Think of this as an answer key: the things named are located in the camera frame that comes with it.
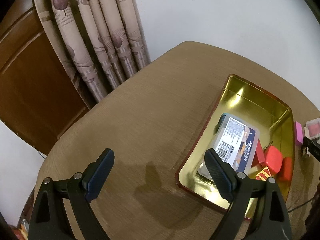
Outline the brown wooden door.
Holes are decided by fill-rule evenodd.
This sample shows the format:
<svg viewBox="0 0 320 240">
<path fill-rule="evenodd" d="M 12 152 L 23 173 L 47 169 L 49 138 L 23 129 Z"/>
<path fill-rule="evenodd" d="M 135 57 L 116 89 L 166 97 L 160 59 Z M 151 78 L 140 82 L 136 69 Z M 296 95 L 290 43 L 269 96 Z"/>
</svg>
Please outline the brown wooden door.
<svg viewBox="0 0 320 240">
<path fill-rule="evenodd" d="M 1 22 L 1 121 L 48 155 L 87 112 L 44 32 L 33 0 L 15 0 Z"/>
</svg>

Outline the red rectangular block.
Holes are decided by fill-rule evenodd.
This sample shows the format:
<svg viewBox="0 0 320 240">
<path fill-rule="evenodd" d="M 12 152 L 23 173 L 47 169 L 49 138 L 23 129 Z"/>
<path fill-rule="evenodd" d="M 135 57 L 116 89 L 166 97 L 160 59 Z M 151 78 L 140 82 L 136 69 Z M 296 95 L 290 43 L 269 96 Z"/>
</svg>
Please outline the red rectangular block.
<svg viewBox="0 0 320 240">
<path fill-rule="evenodd" d="M 264 150 L 261 146 L 260 140 L 258 140 L 251 167 L 262 165 L 264 162 L 265 162 Z"/>
</svg>

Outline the yellow striped cube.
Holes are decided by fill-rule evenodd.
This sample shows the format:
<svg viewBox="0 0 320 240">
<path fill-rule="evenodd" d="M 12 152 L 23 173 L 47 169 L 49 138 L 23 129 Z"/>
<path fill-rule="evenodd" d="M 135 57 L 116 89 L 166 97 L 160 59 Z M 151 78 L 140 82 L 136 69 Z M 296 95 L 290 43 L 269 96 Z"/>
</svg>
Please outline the yellow striped cube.
<svg viewBox="0 0 320 240">
<path fill-rule="evenodd" d="M 269 168 L 266 166 L 258 171 L 254 177 L 256 180 L 267 181 L 268 178 L 272 177 L 272 174 Z"/>
</svg>

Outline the beige patterned curtain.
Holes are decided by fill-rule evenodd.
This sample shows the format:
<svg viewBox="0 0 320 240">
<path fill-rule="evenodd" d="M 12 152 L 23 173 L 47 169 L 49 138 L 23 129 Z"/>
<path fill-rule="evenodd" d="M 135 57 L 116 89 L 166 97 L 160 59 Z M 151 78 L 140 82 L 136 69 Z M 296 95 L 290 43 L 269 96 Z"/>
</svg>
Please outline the beige patterned curtain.
<svg viewBox="0 0 320 240">
<path fill-rule="evenodd" d="M 50 44 L 92 108 L 149 64 L 135 0 L 33 0 Z"/>
</svg>

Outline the pink rectangular block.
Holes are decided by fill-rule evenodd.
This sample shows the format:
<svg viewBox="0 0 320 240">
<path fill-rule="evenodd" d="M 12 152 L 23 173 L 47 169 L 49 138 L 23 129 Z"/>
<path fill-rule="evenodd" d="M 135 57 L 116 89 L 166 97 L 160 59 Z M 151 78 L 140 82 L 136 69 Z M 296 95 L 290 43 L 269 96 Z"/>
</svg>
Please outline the pink rectangular block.
<svg viewBox="0 0 320 240">
<path fill-rule="evenodd" d="M 303 128 L 297 121 L 295 121 L 295 142 L 297 146 L 303 145 Z"/>
</svg>

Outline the red gold toffee tin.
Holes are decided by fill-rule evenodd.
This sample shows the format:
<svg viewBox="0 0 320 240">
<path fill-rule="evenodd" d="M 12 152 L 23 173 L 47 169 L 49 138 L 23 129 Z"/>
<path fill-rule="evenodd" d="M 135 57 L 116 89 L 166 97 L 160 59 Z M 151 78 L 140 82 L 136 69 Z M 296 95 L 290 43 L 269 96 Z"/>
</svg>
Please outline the red gold toffee tin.
<svg viewBox="0 0 320 240">
<path fill-rule="evenodd" d="M 176 173 L 177 184 L 206 204 L 227 210 L 204 165 L 204 153 L 213 148 L 236 172 L 256 178 L 263 167 L 255 154 L 259 147 L 275 147 L 284 158 L 295 156 L 291 108 L 261 87 L 231 74 L 204 128 Z"/>
</svg>

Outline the clear plastic labelled box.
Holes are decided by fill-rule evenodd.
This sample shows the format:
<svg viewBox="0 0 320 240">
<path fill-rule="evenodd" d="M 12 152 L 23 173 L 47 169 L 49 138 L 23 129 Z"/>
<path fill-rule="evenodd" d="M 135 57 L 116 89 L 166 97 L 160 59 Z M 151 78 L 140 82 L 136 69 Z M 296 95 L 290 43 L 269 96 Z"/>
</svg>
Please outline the clear plastic labelled box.
<svg viewBox="0 0 320 240">
<path fill-rule="evenodd" d="M 219 131 L 207 127 L 199 143 L 204 150 L 214 149 L 220 159 L 231 165 L 235 172 L 249 174 L 260 132 L 239 117 L 223 113 L 225 119 Z"/>
</svg>

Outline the small clear case red contents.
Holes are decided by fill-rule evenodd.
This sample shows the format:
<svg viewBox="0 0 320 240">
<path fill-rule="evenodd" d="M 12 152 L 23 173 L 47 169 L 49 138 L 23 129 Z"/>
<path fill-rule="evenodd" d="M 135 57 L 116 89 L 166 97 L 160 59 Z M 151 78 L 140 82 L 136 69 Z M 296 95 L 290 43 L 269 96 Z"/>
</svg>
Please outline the small clear case red contents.
<svg viewBox="0 0 320 240">
<path fill-rule="evenodd" d="M 316 139 L 319 138 L 320 134 L 320 118 L 316 118 L 306 122 L 306 127 L 309 131 L 309 138 Z"/>
</svg>

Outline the gold ribbed rectangular box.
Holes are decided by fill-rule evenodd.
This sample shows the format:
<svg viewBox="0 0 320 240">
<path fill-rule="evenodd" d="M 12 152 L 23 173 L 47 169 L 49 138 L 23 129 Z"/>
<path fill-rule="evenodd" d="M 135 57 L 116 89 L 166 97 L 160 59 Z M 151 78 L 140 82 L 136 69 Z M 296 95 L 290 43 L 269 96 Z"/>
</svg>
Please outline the gold ribbed rectangular box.
<svg viewBox="0 0 320 240">
<path fill-rule="evenodd" d="M 310 138 L 309 130 L 306 126 L 304 127 L 304 137 L 308 139 Z M 303 142 L 302 154 L 304 157 L 311 157 L 311 153 L 308 150 L 306 142 Z"/>
</svg>

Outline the red rounded plastic case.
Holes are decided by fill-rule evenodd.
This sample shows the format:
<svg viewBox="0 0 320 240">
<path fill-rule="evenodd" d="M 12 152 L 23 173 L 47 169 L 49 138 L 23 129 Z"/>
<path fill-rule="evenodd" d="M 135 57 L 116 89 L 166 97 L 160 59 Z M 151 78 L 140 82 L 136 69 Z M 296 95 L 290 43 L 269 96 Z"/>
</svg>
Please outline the red rounded plastic case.
<svg viewBox="0 0 320 240">
<path fill-rule="evenodd" d="M 262 167 L 267 167 L 271 175 L 279 173 L 283 162 L 283 154 L 280 150 L 273 145 L 268 146 L 264 151 L 264 157 Z"/>
</svg>

